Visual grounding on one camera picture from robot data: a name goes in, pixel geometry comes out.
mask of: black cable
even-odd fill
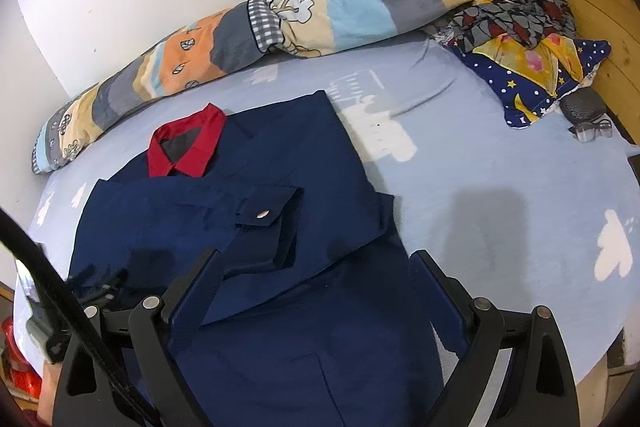
[[[0,425],[2,427],[31,427],[24,414],[0,378]]]
[[[38,289],[44,293],[40,297],[52,302],[58,313],[78,336],[82,347],[105,372],[120,396],[142,418],[154,426],[161,427],[158,411],[130,383],[123,367],[103,343],[76,298],[51,266],[42,248],[34,243],[2,208],[0,208],[0,243],[4,244],[14,257],[26,266],[33,280],[38,284]]]

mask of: red collar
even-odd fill
[[[225,120],[226,115],[209,103],[203,110],[191,116],[158,127],[152,134],[149,149],[146,151],[149,177],[168,176],[172,169],[175,169],[192,178],[200,178],[216,150]],[[160,145],[162,140],[175,138],[197,127],[201,127],[201,130],[189,150],[175,164],[172,163]]]

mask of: shirt pocket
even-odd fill
[[[258,185],[236,211],[236,237],[223,251],[225,277],[281,269],[291,261],[302,189]]]
[[[315,352],[281,362],[220,356],[215,365],[215,389],[196,391],[214,425],[345,427]]]

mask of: blue bed sheet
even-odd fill
[[[146,108],[51,175],[31,236],[66,275],[96,180],[145,150],[160,124],[208,102],[237,112],[318,89],[331,97],[375,188],[396,195],[406,249],[428,250],[471,295],[498,307],[549,306],[581,380],[638,297],[640,189],[626,158],[640,148],[617,131],[578,142],[558,112],[530,128],[508,127],[484,81],[417,32],[328,57],[268,56]],[[24,330],[29,315],[18,288],[17,340],[40,370]]]

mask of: blue star pillow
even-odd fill
[[[552,105],[579,87],[591,84],[600,63],[609,56],[611,46],[607,41],[574,39],[575,55],[582,66],[584,81],[577,82],[558,61],[558,77],[553,89],[545,89],[539,83],[505,68],[478,53],[463,53],[457,46],[449,49],[466,66],[474,70],[500,98],[504,108],[504,119],[510,127],[528,127],[545,115]]]

